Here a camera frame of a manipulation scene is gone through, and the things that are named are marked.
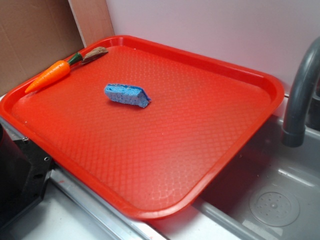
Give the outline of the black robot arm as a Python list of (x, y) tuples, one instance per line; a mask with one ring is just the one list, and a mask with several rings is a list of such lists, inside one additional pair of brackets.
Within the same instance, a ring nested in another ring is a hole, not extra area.
[(0, 127), (0, 229), (44, 198), (52, 157), (29, 139), (13, 140)]

